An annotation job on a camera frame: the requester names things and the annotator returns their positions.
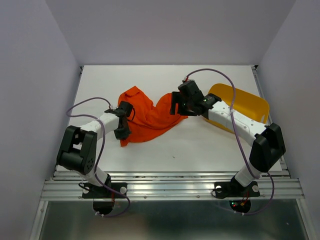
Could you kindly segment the orange t shirt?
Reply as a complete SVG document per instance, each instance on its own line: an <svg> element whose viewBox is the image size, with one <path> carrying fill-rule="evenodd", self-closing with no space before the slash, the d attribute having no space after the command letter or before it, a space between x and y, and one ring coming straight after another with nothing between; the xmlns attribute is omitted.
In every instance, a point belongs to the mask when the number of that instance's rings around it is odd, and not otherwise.
<svg viewBox="0 0 320 240"><path fill-rule="evenodd" d="M138 87L133 86L123 92L118 103L122 101L133 105L135 110L129 117L128 126L131 131L129 137L120 141L120 146L125 147L129 143L143 143L151 141L166 133L187 116L170 114L172 94L166 93L159 101L153 101Z"/></svg>

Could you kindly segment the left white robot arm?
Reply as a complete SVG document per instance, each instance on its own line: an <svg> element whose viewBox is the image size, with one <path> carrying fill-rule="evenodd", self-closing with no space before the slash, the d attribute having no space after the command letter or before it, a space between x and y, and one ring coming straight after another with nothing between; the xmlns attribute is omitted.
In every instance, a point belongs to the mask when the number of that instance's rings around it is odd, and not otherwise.
<svg viewBox="0 0 320 240"><path fill-rule="evenodd" d="M56 164L74 171L89 184L100 197L111 191L111 177L99 167L99 161L106 143L106 135L114 133L117 140L126 140L131 130L128 124L130 115L135 115L132 104L121 101L117 108L106 110L100 117L92 116L93 121L82 125L70 125L65 129Z"/></svg>

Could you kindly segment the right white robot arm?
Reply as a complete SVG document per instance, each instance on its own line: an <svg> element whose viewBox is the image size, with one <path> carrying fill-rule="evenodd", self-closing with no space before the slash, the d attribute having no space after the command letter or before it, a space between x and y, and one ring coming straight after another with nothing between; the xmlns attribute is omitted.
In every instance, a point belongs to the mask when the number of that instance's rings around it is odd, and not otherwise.
<svg viewBox="0 0 320 240"><path fill-rule="evenodd" d="M236 140L243 139L251 147L249 159L221 193L242 195L261 174L267 173L285 154L286 147L279 125L257 122L233 109L219 96L204 95L193 80L186 80L171 94L170 114L203 116L234 132Z"/></svg>

